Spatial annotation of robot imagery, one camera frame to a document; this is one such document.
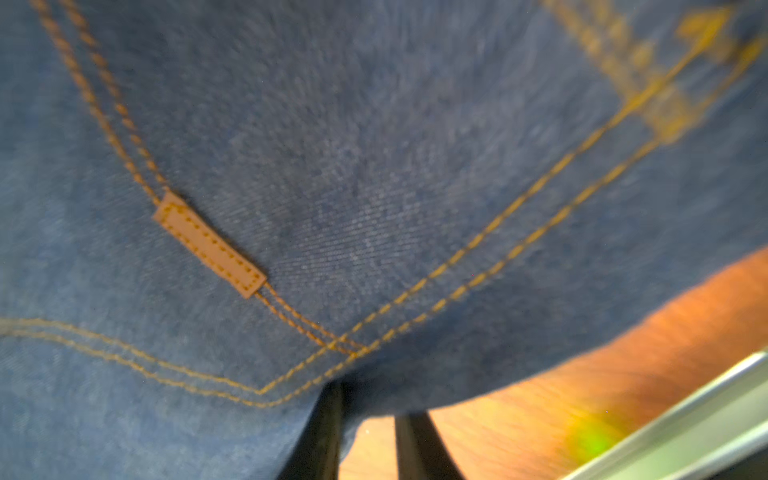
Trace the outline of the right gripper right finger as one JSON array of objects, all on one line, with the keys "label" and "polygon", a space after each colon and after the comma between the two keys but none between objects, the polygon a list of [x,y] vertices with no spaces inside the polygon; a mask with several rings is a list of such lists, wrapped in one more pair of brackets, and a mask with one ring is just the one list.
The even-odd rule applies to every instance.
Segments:
[{"label": "right gripper right finger", "polygon": [[395,418],[399,480],[464,480],[427,412]]}]

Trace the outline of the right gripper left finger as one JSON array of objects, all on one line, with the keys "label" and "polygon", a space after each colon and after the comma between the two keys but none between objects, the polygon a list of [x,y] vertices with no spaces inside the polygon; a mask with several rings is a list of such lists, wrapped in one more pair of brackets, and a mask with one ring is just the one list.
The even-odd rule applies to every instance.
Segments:
[{"label": "right gripper left finger", "polygon": [[343,438],[343,391],[326,386],[279,480],[336,480]]}]

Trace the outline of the dark blue denim trousers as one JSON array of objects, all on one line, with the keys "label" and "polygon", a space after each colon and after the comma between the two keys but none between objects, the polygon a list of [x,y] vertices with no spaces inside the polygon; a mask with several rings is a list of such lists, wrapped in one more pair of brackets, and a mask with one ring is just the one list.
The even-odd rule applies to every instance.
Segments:
[{"label": "dark blue denim trousers", "polygon": [[1,5],[5,479],[274,479],[766,244],[763,1]]}]

